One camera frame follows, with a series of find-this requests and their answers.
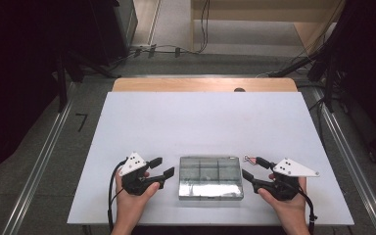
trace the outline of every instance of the white tabletop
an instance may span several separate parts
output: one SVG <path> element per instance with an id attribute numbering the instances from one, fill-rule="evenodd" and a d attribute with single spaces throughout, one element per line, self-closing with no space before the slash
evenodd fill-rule
<path id="1" fill-rule="evenodd" d="M 179 158 L 192 155 L 260 156 L 274 163 L 292 159 L 320 172 L 320 177 L 307 180 L 316 224 L 353 224 L 299 92 L 109 93 L 68 223 L 108 223 L 112 171 L 133 151 L 146 161 L 164 158 L 163 164 L 150 170 L 152 176 L 175 166 L 175 175 L 150 200 L 140 224 L 280 224 L 271 206 L 244 179 L 242 201 L 179 201 Z M 246 162 L 240 165 L 258 179 L 265 180 L 270 173 Z"/>

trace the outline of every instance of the wire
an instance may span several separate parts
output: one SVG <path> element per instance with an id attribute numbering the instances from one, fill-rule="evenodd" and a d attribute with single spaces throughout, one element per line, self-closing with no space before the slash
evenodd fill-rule
<path id="1" fill-rule="evenodd" d="M 120 162 L 118 165 L 116 165 L 115 169 L 112 172 L 111 181 L 109 184 L 109 205 L 108 205 L 108 219 L 109 219 L 109 227 L 111 232 L 113 231 L 113 216 L 112 216 L 112 190 L 113 190 L 113 181 L 115 180 L 116 172 L 118 171 L 118 168 L 124 165 L 126 161 Z M 115 197 L 122 191 L 123 189 L 120 189 L 118 193 L 115 195 Z"/>
<path id="2" fill-rule="evenodd" d="M 317 220 L 317 216 L 314 214 L 313 212 L 313 203 L 312 203 L 312 200 L 307 196 L 307 194 L 304 192 L 303 188 L 301 186 L 299 186 L 299 189 L 293 187 L 292 185 L 288 184 L 288 183 L 285 183 L 283 181 L 277 181 L 278 183 L 294 190 L 295 192 L 301 194 L 306 202 L 307 202 L 307 205 L 309 206 L 309 227 L 308 227 L 308 230 L 309 230 L 309 233 L 310 235 L 313 235 L 313 230 L 314 230 L 314 224 L 315 224 L 315 221 Z"/>
<path id="3" fill-rule="evenodd" d="M 118 196 L 119 193 L 121 193 L 121 191 L 123 191 L 124 188 L 121 188 L 116 194 L 115 196 L 112 198 L 111 200 L 111 204 L 113 203 L 113 201 L 115 200 L 115 198 Z"/>
<path id="4" fill-rule="evenodd" d="M 254 157 L 249 157 L 249 156 L 245 155 L 244 160 L 249 162 L 251 165 L 257 165 L 258 164 L 257 158 L 254 158 Z"/>
<path id="5" fill-rule="evenodd" d="M 206 29 L 204 29 L 204 13 L 207 8 Z M 203 32 L 203 42 L 201 43 L 200 50 L 197 53 L 202 53 L 209 43 L 209 15 L 210 15 L 210 0 L 204 4 L 203 13 L 201 14 L 201 31 Z"/>

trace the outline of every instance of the hand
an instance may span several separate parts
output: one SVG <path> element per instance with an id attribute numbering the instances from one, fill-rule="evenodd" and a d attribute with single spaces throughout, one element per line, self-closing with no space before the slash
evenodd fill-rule
<path id="1" fill-rule="evenodd" d="M 306 178 L 300 177 L 299 184 L 306 193 Z M 291 201 L 278 201 L 263 188 L 259 188 L 258 193 L 274 208 L 288 235 L 309 234 L 305 220 L 306 200 L 301 194 L 297 194 Z"/>
<path id="2" fill-rule="evenodd" d="M 121 177 L 118 173 L 119 170 L 116 173 L 116 193 L 122 189 Z M 146 203 L 148 203 L 149 199 L 154 196 L 159 188 L 160 183 L 155 182 L 141 196 L 129 195 L 125 190 L 122 190 L 116 198 L 117 218 L 112 234 L 130 234 L 142 216 Z"/>

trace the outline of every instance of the black cable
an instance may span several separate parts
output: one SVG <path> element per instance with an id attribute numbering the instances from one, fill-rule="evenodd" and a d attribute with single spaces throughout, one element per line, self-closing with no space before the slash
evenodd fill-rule
<path id="1" fill-rule="evenodd" d="M 311 111 L 314 107 L 319 105 L 319 103 L 323 102 L 323 100 L 324 100 L 324 98 L 321 98 L 320 100 L 316 101 L 316 103 L 314 105 L 312 105 L 308 110 Z"/>
<path id="2" fill-rule="evenodd" d="M 119 193 L 121 193 L 121 191 L 123 191 L 124 188 L 121 188 L 116 194 L 115 196 L 112 198 L 111 200 L 111 204 L 113 203 L 113 201 L 115 200 L 115 198 L 118 196 Z"/>
<path id="3" fill-rule="evenodd" d="M 126 161 L 123 161 L 123 162 L 120 162 L 116 167 L 115 169 L 113 170 L 112 172 L 112 177 L 111 177 L 111 181 L 110 181 L 110 184 L 109 184 L 109 209 L 108 209 L 108 219 L 109 219 L 109 227 L 110 227 L 110 230 L 111 232 L 113 231 L 113 215 L 112 215 L 112 202 L 113 202 L 113 199 L 112 199 L 112 189 L 113 189 L 113 181 L 115 180 L 115 176 L 116 176 L 116 172 L 118 171 L 118 168 L 121 166 L 121 165 L 124 165 Z"/>
<path id="4" fill-rule="evenodd" d="M 315 88 L 321 88 L 321 89 L 326 89 L 325 88 L 325 86 L 323 86 L 323 85 L 315 85 L 315 84 L 313 84 L 313 85 L 299 85 L 299 86 L 296 86 L 296 88 L 305 88 L 305 87 L 315 87 Z"/>
<path id="5" fill-rule="evenodd" d="M 313 230 L 314 230 L 314 226 L 315 226 L 315 221 L 317 220 L 317 216 L 313 212 L 312 200 L 304 192 L 301 185 L 299 186 L 299 189 L 297 189 L 297 188 L 293 187 L 292 185 L 285 183 L 283 181 L 277 181 L 277 182 L 286 186 L 286 187 L 288 187 L 288 188 L 290 188 L 290 189 L 292 189 L 292 190 L 294 190 L 294 191 L 296 191 L 297 193 L 301 194 L 305 198 L 307 205 L 309 206 L 309 227 L 308 227 L 308 230 L 309 230 L 309 234 L 313 235 Z"/>
<path id="6" fill-rule="evenodd" d="M 204 14 L 207 8 L 206 29 L 204 29 Z M 201 30 L 203 32 L 203 42 L 201 43 L 200 50 L 197 53 L 202 53 L 209 43 L 209 15 L 210 15 L 210 0 L 204 4 L 203 13 L 201 14 Z"/>

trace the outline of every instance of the white table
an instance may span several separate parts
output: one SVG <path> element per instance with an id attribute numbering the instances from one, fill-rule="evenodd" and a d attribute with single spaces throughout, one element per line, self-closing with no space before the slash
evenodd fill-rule
<path id="1" fill-rule="evenodd" d="M 253 193 L 246 180 L 245 197 L 240 202 L 178 200 L 179 157 L 215 154 L 258 155 L 275 163 L 290 158 L 319 171 L 319 178 L 307 181 L 319 217 L 316 224 L 353 224 L 299 92 L 109 93 L 68 223 L 108 223 L 110 177 L 115 165 L 132 151 L 147 161 L 164 158 L 151 175 L 175 166 L 175 175 L 151 199 L 140 224 L 279 225 L 273 209 Z M 259 179 L 270 173 L 259 166 L 240 164 Z"/>

